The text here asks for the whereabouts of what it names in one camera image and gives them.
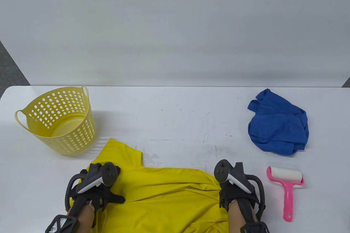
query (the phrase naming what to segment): yellow shirt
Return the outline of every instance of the yellow shirt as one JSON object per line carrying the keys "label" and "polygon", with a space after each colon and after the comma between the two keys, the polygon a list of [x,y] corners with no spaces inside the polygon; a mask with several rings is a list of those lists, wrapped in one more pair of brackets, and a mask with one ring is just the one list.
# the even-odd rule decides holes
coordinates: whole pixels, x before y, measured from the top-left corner
{"label": "yellow shirt", "polygon": [[198,169],[145,168],[142,152],[110,139],[93,163],[112,162],[121,173],[111,191],[123,204],[97,213],[98,233],[225,233],[228,214],[219,208],[220,185]]}

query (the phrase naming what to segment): hand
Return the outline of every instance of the hand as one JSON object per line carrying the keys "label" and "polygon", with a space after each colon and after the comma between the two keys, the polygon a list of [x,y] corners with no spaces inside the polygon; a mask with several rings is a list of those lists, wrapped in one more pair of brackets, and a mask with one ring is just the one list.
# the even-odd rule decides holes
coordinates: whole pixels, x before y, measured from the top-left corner
{"label": "hand", "polygon": [[[118,173],[120,173],[120,168],[116,166]],[[83,169],[80,171],[80,174],[87,174],[87,170]],[[125,198],[123,196],[116,195],[110,191],[112,186],[106,186],[104,184],[100,184],[98,187],[92,187],[84,193],[76,193],[76,188],[78,185],[74,186],[69,193],[69,197],[75,200],[78,196],[83,196],[89,201],[95,208],[95,212],[98,209],[102,208],[102,211],[105,210],[108,203],[124,203]]]}
{"label": "hand", "polygon": [[255,203],[259,203],[259,199],[255,191],[251,194],[244,192],[235,184],[231,184],[229,181],[220,184],[221,190],[219,192],[220,201],[219,207],[229,210],[229,205],[233,200],[245,198],[248,199],[252,208],[255,207]]}

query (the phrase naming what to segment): blue cloth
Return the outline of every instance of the blue cloth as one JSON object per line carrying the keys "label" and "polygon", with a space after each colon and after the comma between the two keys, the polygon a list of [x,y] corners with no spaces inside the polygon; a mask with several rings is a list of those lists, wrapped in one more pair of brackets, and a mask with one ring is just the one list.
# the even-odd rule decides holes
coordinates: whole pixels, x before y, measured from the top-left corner
{"label": "blue cloth", "polygon": [[266,89],[249,103],[255,112],[248,125],[253,143],[261,150],[291,156],[304,150],[309,137],[306,112]]}

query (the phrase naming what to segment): laundry basket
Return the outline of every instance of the laundry basket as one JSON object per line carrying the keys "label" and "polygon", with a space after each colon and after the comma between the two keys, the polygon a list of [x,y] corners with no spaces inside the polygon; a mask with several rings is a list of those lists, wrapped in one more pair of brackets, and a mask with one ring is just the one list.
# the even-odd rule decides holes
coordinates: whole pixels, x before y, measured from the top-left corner
{"label": "laundry basket", "polygon": [[[27,126],[18,119],[27,118]],[[87,87],[62,87],[34,99],[15,113],[16,121],[53,150],[73,155],[86,150],[95,138]]]}

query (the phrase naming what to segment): pink lint roller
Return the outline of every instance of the pink lint roller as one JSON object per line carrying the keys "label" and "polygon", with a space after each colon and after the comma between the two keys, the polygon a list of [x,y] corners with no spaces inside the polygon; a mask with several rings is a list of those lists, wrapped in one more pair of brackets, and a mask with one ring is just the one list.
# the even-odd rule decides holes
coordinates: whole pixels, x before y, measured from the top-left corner
{"label": "pink lint roller", "polygon": [[291,222],[293,220],[293,186],[304,184],[303,174],[296,169],[279,167],[268,167],[266,174],[269,180],[282,184],[285,190],[283,218]]}

